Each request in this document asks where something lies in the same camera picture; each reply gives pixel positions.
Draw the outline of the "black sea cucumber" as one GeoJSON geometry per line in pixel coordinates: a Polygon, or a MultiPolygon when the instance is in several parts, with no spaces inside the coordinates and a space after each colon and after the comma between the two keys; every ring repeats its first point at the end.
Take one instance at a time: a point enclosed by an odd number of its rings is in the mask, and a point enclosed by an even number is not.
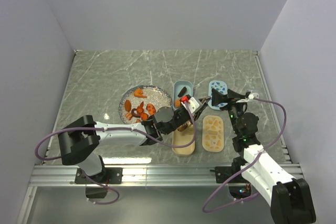
{"type": "Polygon", "coordinates": [[[187,87],[186,86],[184,86],[181,90],[180,90],[180,92],[178,93],[178,97],[179,98],[181,98],[185,93],[186,93],[186,91],[187,91],[187,87]]]}

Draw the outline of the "dark glazed food piece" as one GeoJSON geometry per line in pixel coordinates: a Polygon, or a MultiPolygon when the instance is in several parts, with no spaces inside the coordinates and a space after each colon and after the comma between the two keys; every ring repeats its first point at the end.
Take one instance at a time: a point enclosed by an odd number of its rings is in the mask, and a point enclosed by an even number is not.
{"type": "Polygon", "coordinates": [[[183,123],[181,126],[179,126],[178,128],[177,128],[177,130],[179,131],[179,132],[183,132],[185,129],[187,129],[189,126],[191,126],[192,125],[192,123],[190,122],[190,121],[187,121],[187,122],[185,122],[185,123],[183,123]]]}

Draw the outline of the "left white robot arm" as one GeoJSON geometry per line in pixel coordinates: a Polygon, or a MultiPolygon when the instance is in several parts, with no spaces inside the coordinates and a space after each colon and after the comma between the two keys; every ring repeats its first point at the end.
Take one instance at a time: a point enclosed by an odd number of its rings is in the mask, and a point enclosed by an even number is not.
{"type": "Polygon", "coordinates": [[[150,146],[162,143],[162,137],[176,131],[187,122],[195,122],[207,107],[209,97],[197,99],[185,96],[176,110],[161,107],[147,120],[134,124],[105,124],[85,115],[63,128],[58,135],[61,162],[77,165],[94,183],[106,177],[104,163],[94,150],[104,145],[150,146]]]}

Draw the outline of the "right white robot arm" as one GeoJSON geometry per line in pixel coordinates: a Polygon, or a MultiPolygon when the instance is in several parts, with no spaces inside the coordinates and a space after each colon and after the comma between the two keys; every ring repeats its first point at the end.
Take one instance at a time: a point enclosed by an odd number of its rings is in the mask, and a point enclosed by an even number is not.
{"type": "Polygon", "coordinates": [[[274,223],[314,223],[317,218],[308,183],[285,171],[267,153],[272,144],[263,146],[256,137],[259,118],[246,110],[248,102],[259,100],[258,93],[228,90],[222,94],[212,89],[212,105],[228,112],[236,135],[233,147],[239,154],[222,186],[232,180],[250,183],[269,204],[274,223]]]}

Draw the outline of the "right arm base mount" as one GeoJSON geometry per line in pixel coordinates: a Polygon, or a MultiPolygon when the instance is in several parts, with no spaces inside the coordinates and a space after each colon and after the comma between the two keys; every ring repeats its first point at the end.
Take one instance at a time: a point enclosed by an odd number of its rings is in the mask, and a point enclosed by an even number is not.
{"type": "MultiPolygon", "coordinates": [[[[245,164],[246,161],[244,159],[236,157],[230,167],[216,166],[214,169],[210,169],[210,172],[215,174],[216,183],[222,184],[226,179],[240,171],[240,167],[245,164]]],[[[233,178],[229,183],[234,184],[228,186],[232,197],[242,199],[251,195],[251,185],[247,180],[243,179],[242,175],[233,178]]]]}

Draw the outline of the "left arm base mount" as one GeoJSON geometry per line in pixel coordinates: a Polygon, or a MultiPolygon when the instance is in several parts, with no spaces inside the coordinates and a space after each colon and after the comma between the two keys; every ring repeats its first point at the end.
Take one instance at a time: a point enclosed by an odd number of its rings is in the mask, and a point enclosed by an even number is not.
{"type": "Polygon", "coordinates": [[[104,168],[99,174],[88,176],[78,168],[74,180],[75,185],[85,185],[85,195],[89,200],[104,199],[110,185],[119,185],[122,182],[123,168],[104,168]]]}

